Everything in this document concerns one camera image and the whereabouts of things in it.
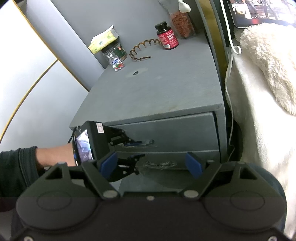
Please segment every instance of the black cable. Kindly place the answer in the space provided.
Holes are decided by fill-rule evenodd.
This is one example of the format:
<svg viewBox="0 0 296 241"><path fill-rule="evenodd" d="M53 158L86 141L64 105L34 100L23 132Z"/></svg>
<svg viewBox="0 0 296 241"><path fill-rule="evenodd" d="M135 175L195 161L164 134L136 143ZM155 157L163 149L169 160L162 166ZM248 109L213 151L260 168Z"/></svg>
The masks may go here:
<svg viewBox="0 0 296 241"><path fill-rule="evenodd" d="M74 130L72 132L72 135L71 135L70 139L68 140L68 143L70 143L72 138L74 138L74 133L75 133L76 130L77 130L77 127L74 128Z"/></svg>

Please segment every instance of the white power plug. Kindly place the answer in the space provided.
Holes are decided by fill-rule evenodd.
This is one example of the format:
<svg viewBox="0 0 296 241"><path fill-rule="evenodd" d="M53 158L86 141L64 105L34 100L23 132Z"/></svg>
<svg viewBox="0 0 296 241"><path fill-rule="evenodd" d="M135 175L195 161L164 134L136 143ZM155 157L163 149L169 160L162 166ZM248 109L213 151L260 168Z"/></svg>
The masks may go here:
<svg viewBox="0 0 296 241"><path fill-rule="evenodd" d="M191 8L187 3L184 3L183 0L178 0L180 12L190 12Z"/></svg>

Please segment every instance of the small screen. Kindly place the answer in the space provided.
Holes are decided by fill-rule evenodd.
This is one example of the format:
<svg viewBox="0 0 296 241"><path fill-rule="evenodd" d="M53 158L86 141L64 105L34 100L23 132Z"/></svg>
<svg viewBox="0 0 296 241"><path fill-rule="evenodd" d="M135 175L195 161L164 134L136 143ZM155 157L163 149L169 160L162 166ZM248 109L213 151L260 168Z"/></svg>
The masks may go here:
<svg viewBox="0 0 296 241"><path fill-rule="evenodd" d="M89 137L87 135L87 130L81 133L80 136L76 138L77 140L77 149L80 157L80 161L92 160L91 146L89 144Z"/></svg>
<svg viewBox="0 0 296 241"><path fill-rule="evenodd" d="M230 0L230 4L237 27L260 23L296 26L296 3L293 0Z"/></svg>

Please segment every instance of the white cable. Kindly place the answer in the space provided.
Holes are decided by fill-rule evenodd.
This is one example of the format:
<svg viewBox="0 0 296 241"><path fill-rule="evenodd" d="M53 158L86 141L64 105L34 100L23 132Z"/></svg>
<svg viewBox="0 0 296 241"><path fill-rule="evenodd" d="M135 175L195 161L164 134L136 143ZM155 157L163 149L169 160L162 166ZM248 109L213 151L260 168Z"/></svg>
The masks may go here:
<svg viewBox="0 0 296 241"><path fill-rule="evenodd" d="M230 45L231 45L231 48L232 48L231 55L230 55L230 58L229 58L228 67L227 67L227 70L226 70L225 84L224 84L225 85L225 92L226 92L226 95L227 95L228 100L229 100L229 106L230 106L230 111L231 111L231 116L232 116L231 130L230 130L230 136L229 136L228 145L229 146L232 146L233 147L233 150L231 151L231 153L230 153L230 155L228 157L228 160L227 160L227 162L228 162L230 160L231 155L233 154L233 152L235 150L235 147L234 147L234 145L231 144L231 137L232 137L232 132L233 132L234 117L233 117L232 103L231 103L230 96L229 96L229 93L228 93L228 90L227 90L227 80L228 80L228 78L230 76L230 73L231 73L232 62L233 62L233 55L234 55L234 53L241 54L242 53L242 49L238 45L236 45L236 46L233 45L233 42L232 42L232 39L231 39L231 34L230 34L230 29L229 29L229 24L228 24L226 12L225 12L224 4L223 4L223 0L220 0L220 3L221 3L221 7L222 7L222 12L223 12L223 15L224 15L224 18L225 18L225 23L226 23L226 28L227 28L229 42L230 42Z"/></svg>
<svg viewBox="0 0 296 241"><path fill-rule="evenodd" d="M220 3L221 3L221 7L222 7L222 12L223 12L223 15L224 15L224 18L225 18L225 23L226 23L226 28L227 28L227 33L228 33L228 38L229 38L229 42L230 42L231 48L232 48L233 52L235 52L236 54L241 54L242 53L241 47L238 46L238 45L233 46L233 42L232 42L232 39L231 39L229 24L228 24L228 20L227 20L225 8L224 8L223 0L220 0Z"/></svg>

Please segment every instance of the metal screw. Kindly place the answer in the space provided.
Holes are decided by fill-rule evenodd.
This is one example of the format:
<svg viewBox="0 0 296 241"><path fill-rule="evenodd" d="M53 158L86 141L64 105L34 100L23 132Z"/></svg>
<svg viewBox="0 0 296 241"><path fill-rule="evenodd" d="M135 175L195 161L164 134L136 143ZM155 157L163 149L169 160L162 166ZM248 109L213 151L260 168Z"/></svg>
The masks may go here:
<svg viewBox="0 0 296 241"><path fill-rule="evenodd" d="M24 241L34 241L31 237L27 236L27 237L24 237Z"/></svg>
<svg viewBox="0 0 296 241"><path fill-rule="evenodd" d="M146 199L147 199L148 201L153 201L153 200L155 199L155 197L154 197L154 196L147 196Z"/></svg>
<svg viewBox="0 0 296 241"><path fill-rule="evenodd" d="M268 241L277 241L277 237L276 236L271 236Z"/></svg>
<svg viewBox="0 0 296 241"><path fill-rule="evenodd" d="M103 193L105 198L115 198L117 197L117 191L115 190L107 190Z"/></svg>
<svg viewBox="0 0 296 241"><path fill-rule="evenodd" d="M186 190L185 192L183 192L185 197L188 198L195 198L198 197L198 192L195 190Z"/></svg>

